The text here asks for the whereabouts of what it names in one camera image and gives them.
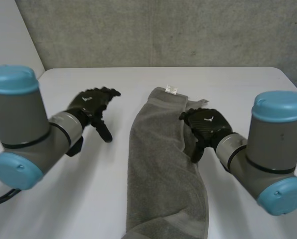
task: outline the cable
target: cable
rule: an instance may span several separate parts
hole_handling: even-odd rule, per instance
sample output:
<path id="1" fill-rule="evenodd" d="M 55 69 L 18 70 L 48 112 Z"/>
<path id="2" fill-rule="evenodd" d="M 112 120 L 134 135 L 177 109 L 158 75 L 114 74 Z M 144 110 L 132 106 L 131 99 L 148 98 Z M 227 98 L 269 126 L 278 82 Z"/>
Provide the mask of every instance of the cable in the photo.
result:
<path id="1" fill-rule="evenodd" d="M 0 204 L 8 201 L 10 198 L 17 195 L 19 192 L 21 192 L 20 189 L 11 189 L 9 192 L 0 197 Z"/>

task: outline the towel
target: towel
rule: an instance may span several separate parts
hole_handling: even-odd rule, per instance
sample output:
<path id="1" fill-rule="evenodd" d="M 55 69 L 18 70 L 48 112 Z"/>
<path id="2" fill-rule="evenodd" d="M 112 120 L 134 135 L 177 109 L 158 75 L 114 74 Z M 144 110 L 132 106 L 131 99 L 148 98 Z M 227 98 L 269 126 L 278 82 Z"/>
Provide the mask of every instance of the towel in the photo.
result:
<path id="1" fill-rule="evenodd" d="M 130 132 L 127 233 L 123 239 L 206 239 L 207 194 L 196 139 L 179 115 L 207 101 L 156 88 Z"/>

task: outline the robotic arm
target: robotic arm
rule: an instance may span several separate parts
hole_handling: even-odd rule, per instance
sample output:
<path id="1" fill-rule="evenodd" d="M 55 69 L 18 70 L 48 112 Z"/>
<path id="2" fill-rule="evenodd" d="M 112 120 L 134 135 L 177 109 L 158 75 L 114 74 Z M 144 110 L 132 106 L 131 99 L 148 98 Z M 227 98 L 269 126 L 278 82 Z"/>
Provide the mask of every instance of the robotic arm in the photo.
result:
<path id="1" fill-rule="evenodd" d="M 32 188 L 64 154 L 80 152 L 82 132 L 89 124 L 111 142 L 102 112 L 120 95 L 107 88 L 80 92 L 67 109 L 48 120 L 33 70 L 0 66 L 0 181 L 14 189 Z"/>
<path id="2" fill-rule="evenodd" d="M 220 162 L 257 203 L 278 216 L 297 209 L 297 92 L 259 94 L 248 141 L 217 111 L 190 109 L 179 117 L 196 136 L 192 162 L 212 147 Z"/>

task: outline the blue joint cover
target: blue joint cover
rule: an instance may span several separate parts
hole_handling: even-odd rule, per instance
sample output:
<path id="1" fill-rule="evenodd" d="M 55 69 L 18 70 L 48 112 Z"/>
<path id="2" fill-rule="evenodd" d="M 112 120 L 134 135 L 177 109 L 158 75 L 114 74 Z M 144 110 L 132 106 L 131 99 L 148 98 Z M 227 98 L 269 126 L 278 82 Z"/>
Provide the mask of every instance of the blue joint cover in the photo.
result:
<path id="1" fill-rule="evenodd" d="M 269 214 L 279 216 L 297 209 L 297 177 L 283 179 L 266 188 L 257 203 Z"/>
<path id="2" fill-rule="evenodd" d="M 34 71 L 26 66 L 0 66 L 0 94 L 24 95 L 39 89 Z"/>
<path id="3" fill-rule="evenodd" d="M 297 120 L 297 92 L 269 91 L 255 98 L 253 117 L 265 122 L 292 122 Z"/>
<path id="4" fill-rule="evenodd" d="M 0 153 L 0 181 L 11 188 L 27 190 L 43 178 L 41 170 L 14 153 Z"/>

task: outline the table surface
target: table surface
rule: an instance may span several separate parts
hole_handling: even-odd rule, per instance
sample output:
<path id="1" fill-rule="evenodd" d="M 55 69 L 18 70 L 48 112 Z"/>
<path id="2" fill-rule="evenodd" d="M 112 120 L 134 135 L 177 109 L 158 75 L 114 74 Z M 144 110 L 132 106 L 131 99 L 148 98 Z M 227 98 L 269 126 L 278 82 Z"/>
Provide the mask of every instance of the table surface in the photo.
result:
<path id="1" fill-rule="evenodd" d="M 0 239 L 121 238 L 126 224 L 130 128 L 152 89 L 167 84 L 191 100 L 209 100 L 208 107 L 219 110 L 245 137 L 257 94 L 297 91 L 280 70 L 270 67 L 49 70 L 40 78 L 49 117 L 85 89 L 106 86 L 122 93 L 104 112 L 114 140 L 104 143 L 92 127 L 86 128 L 79 155 L 64 156 L 33 189 L 0 205 Z M 224 171 L 213 150 L 206 151 L 199 170 L 209 200 L 209 239 L 297 239 L 297 211 L 268 215 Z M 7 190 L 0 183 L 0 195 Z"/>

